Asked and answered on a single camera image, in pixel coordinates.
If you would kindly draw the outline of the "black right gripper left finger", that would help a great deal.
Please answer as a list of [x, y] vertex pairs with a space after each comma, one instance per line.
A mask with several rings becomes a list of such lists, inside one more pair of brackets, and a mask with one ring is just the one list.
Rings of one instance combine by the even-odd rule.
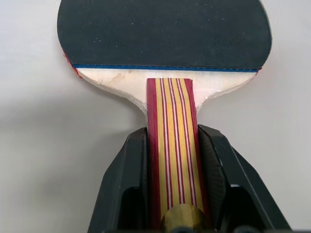
[[149, 228], [148, 162], [147, 129], [141, 128], [128, 135], [103, 176], [89, 233]]

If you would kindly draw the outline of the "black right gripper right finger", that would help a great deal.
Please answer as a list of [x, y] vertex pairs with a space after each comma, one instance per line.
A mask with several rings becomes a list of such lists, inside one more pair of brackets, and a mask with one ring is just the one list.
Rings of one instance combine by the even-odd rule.
[[210, 213], [217, 230], [232, 233], [290, 230], [290, 225], [257, 171], [219, 131], [198, 126], [200, 158]]

